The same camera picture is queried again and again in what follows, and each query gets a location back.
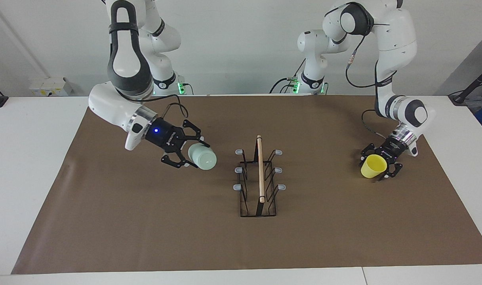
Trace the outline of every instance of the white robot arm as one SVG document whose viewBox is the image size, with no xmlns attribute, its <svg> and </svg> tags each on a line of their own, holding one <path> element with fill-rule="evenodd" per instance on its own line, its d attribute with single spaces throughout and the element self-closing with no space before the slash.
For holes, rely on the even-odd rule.
<svg viewBox="0 0 482 285">
<path fill-rule="evenodd" d="M 304 70 L 297 74 L 299 93 L 318 94 L 324 84 L 326 53 L 344 52 L 350 46 L 350 38 L 337 42 L 326 36 L 323 30 L 309 30 L 299 35 L 297 47 L 306 57 Z"/>
<path fill-rule="evenodd" d="M 322 28 L 326 40 L 341 47 L 335 52 L 348 49 L 350 34 L 367 36 L 373 32 L 377 36 L 379 58 L 375 66 L 375 84 L 371 85 L 375 87 L 375 111 L 379 116 L 394 119 L 400 124 L 380 148 L 374 148 L 371 144 L 364 149 L 362 160 L 369 150 L 384 157 L 387 165 L 396 164 L 395 160 L 404 151 L 417 156 L 416 141 L 427 130 L 436 114 L 433 108 L 425 106 L 422 101 L 396 95 L 392 91 L 392 76 L 398 69 L 408 65 L 417 53 L 415 28 L 409 12 L 402 9 L 402 0 L 339 0 L 326 14 Z M 356 51 L 355 49 L 349 60 L 347 70 Z M 321 63 L 312 60 L 309 53 L 305 55 L 306 67 L 310 64 L 310 70 L 319 70 L 313 74 L 314 79 L 324 76 L 324 68 L 317 68 Z M 387 168 L 384 176 L 395 176 L 401 167 L 401 164 L 396 164 L 394 172 L 389 172 Z"/>
<path fill-rule="evenodd" d="M 198 167 L 181 150 L 188 140 L 210 147 L 200 129 L 188 120 L 183 121 L 182 127 L 173 126 L 143 105 L 183 93 L 169 58 L 160 54 L 179 47 L 179 34 L 162 20 L 154 0 L 106 0 L 105 4 L 111 21 L 107 67 L 110 81 L 91 90 L 89 108 L 128 133 L 127 150 L 146 139 L 165 151 L 162 162 L 177 168 Z M 164 97 L 147 99 L 153 94 Z M 191 128 L 195 135 L 185 135 L 183 128 Z M 176 153 L 179 161 L 170 160 L 170 153 Z"/>
</svg>

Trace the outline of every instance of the wall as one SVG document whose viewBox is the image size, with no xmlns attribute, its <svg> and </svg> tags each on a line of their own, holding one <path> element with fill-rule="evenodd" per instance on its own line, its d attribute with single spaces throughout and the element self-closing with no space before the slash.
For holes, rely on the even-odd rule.
<svg viewBox="0 0 482 285">
<path fill-rule="evenodd" d="M 467 56 L 434 95 L 447 95 L 464 90 L 482 74 L 482 41 Z M 476 88 L 469 98 L 482 96 L 482 86 Z"/>
<path fill-rule="evenodd" d="M 30 96 L 29 77 L 34 73 L 0 26 L 0 91 L 6 96 Z"/>
<path fill-rule="evenodd" d="M 297 37 L 320 29 L 333 0 L 159 0 L 160 14 L 183 39 L 167 53 L 174 69 L 192 83 L 196 93 L 266 93 L 272 84 L 291 76 L 302 54 Z M 482 0 L 406 0 L 412 13 L 419 51 L 394 78 L 394 90 L 431 95 L 482 40 Z M 51 74 L 65 76 L 78 95 L 87 95 L 107 81 L 109 21 L 100 0 L 0 0 L 0 13 Z M 370 94 L 350 87 L 344 68 L 350 53 L 329 55 L 329 93 Z M 375 37 L 366 38 L 351 78 L 370 83 L 378 52 Z"/>
</svg>

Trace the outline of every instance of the cup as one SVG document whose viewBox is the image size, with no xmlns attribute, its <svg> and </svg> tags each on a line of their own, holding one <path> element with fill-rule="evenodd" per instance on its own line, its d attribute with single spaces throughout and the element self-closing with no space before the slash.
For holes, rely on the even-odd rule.
<svg viewBox="0 0 482 285">
<path fill-rule="evenodd" d="M 366 157 L 366 161 L 360 168 L 360 173 L 366 178 L 374 178 L 387 169 L 387 161 L 377 154 Z"/>
<path fill-rule="evenodd" d="M 212 149 L 200 142 L 192 144 L 188 148 L 188 157 L 202 170 L 212 169 L 217 162 L 216 154 L 214 154 Z"/>
</svg>

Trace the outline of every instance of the wooden stick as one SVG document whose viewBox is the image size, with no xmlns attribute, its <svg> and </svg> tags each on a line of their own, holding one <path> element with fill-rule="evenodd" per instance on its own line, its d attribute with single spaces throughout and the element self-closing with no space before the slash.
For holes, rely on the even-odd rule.
<svg viewBox="0 0 482 285">
<path fill-rule="evenodd" d="M 259 190 L 260 202 L 266 202 L 265 187 L 264 187 L 264 155 L 262 154 L 262 136 L 257 136 L 257 146 L 259 151 Z"/>
</svg>

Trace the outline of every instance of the table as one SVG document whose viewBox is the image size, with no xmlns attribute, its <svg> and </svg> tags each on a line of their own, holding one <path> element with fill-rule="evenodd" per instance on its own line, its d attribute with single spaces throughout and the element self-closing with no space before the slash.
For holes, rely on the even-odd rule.
<svg viewBox="0 0 482 285">
<path fill-rule="evenodd" d="M 447 97 L 420 96 L 438 115 L 426 139 L 482 234 L 482 127 Z M 482 284 L 482 265 L 6 276 L 87 108 L 87 97 L 11 98 L 0 108 L 0 284 Z"/>
</svg>

